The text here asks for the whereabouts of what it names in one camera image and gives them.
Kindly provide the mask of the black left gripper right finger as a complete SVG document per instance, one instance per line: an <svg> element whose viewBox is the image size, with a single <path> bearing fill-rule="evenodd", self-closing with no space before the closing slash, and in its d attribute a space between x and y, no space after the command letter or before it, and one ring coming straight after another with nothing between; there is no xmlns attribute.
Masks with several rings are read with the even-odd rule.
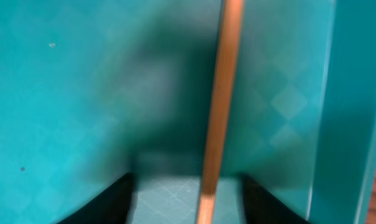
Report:
<svg viewBox="0 0 376 224"><path fill-rule="evenodd" d="M309 224L248 175L241 176L242 204L247 224Z"/></svg>

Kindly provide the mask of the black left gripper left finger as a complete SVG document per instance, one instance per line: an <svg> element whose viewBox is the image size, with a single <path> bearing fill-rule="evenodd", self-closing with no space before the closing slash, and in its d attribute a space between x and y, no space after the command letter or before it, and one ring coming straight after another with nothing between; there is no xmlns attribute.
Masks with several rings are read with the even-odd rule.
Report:
<svg viewBox="0 0 376 224"><path fill-rule="evenodd" d="M125 224L131 209L134 188L133 173L126 173L58 224Z"/></svg>

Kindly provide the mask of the wooden chopstick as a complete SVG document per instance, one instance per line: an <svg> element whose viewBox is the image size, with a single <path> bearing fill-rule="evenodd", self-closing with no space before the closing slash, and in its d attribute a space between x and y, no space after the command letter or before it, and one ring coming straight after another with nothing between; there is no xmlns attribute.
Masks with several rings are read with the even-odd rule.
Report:
<svg viewBox="0 0 376 224"><path fill-rule="evenodd" d="M223 1L196 224L212 224L239 55L244 0Z"/></svg>

